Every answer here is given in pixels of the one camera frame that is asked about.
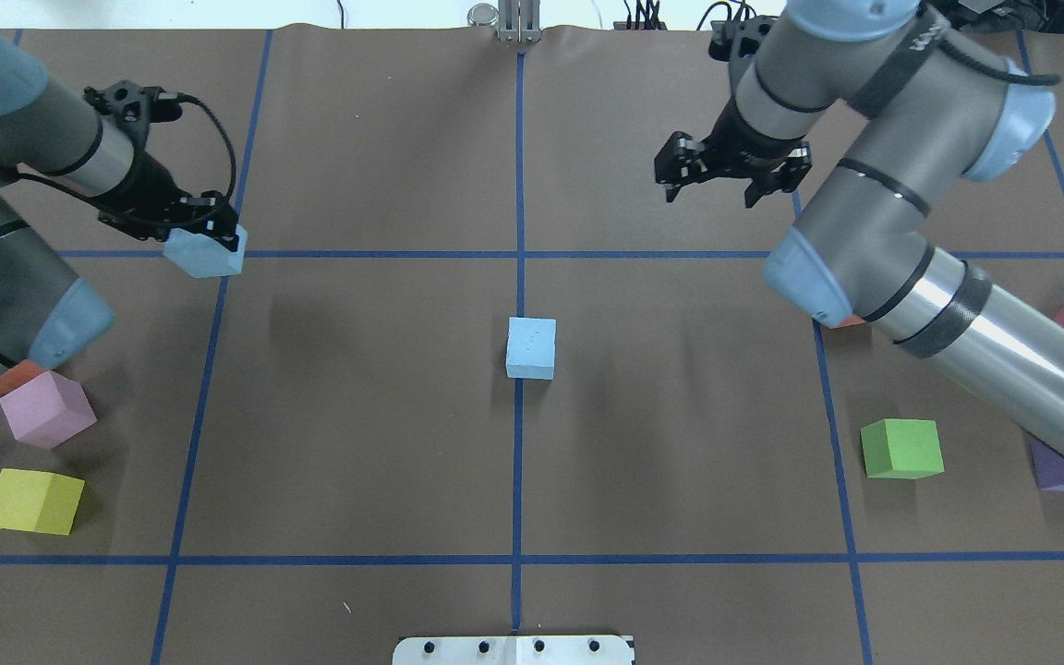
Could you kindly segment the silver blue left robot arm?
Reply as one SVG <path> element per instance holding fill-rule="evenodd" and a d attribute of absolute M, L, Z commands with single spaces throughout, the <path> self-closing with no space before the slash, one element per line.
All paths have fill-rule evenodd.
<path fill-rule="evenodd" d="M 198 98 L 118 81 L 76 93 L 0 34 L 0 379 L 24 361 L 52 369 L 102 336 L 115 314 L 1 189 L 29 181 L 88 203 L 130 238 L 195 236 L 210 260 L 198 277 L 231 276 L 246 232 L 231 193 L 179 187 L 147 149 L 151 126 Z"/>

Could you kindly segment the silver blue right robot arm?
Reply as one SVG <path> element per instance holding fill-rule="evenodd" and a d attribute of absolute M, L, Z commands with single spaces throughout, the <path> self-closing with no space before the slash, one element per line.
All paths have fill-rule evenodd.
<path fill-rule="evenodd" d="M 865 127 L 764 265 L 824 325 L 874 325 L 1064 458 L 1064 329 L 921 235 L 957 181 L 1008 172 L 1055 113 L 1058 77 L 1023 72 L 927 1 L 789 1 L 728 20 L 709 53 L 730 97 L 704 139 L 674 132 L 654 177 L 744 178 L 744 205 L 801 185 L 807 134 L 844 102 Z"/>

